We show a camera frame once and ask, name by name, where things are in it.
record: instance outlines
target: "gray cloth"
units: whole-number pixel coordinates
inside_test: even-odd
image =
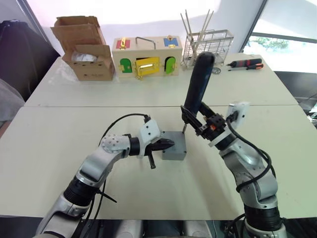
[[[24,105],[21,95],[9,84],[0,79],[0,127],[11,121]]]

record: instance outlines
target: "black tool handle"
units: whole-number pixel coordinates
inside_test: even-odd
[[[227,65],[231,66],[232,68],[238,68],[238,67],[247,67],[249,65],[254,65],[257,63],[262,63],[262,59],[259,58],[259,59],[236,60]]]
[[[214,59],[214,55],[211,52],[203,52],[197,57],[184,104],[184,107],[194,115],[197,115],[202,103],[213,68]]]
[[[249,69],[260,69],[260,68],[263,68],[263,64],[262,63],[257,63],[257,64],[254,64],[254,65],[250,65],[250,66],[247,66],[246,70],[249,70]]]

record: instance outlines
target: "cardboard box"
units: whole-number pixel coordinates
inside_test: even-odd
[[[74,70],[81,81],[112,80],[114,65],[107,45],[76,45],[75,51],[97,56],[96,62],[72,61],[73,50],[68,50],[62,59]]]
[[[76,45],[105,45],[97,18],[94,16],[58,17],[51,27],[65,52],[75,50]]]

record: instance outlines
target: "white table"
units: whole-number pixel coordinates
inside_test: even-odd
[[[233,60],[260,58],[243,53],[228,55]],[[261,70],[228,71],[221,67],[212,75],[204,102],[209,106],[227,106],[233,101],[248,101],[251,105],[297,105],[276,74],[263,61]],[[31,95],[29,107],[163,107],[183,105],[191,70],[178,76],[115,78],[113,81],[78,81],[72,69],[61,58],[52,65]]]
[[[226,107],[213,107],[224,114]],[[141,112],[162,130],[181,130],[179,107],[53,108],[23,107],[0,139],[0,214],[43,217],[67,187],[109,124]],[[111,133],[136,134],[141,117],[130,117]],[[317,216],[317,131],[299,106],[251,106],[238,130],[272,157],[282,217]],[[102,219],[228,220],[243,213],[232,174],[215,148],[186,131],[184,161],[147,158],[117,162],[107,179]]]

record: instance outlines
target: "gray box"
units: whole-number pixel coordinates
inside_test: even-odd
[[[185,134],[181,131],[164,131],[163,138],[170,139],[175,145],[162,151],[163,160],[184,160],[186,156]]]

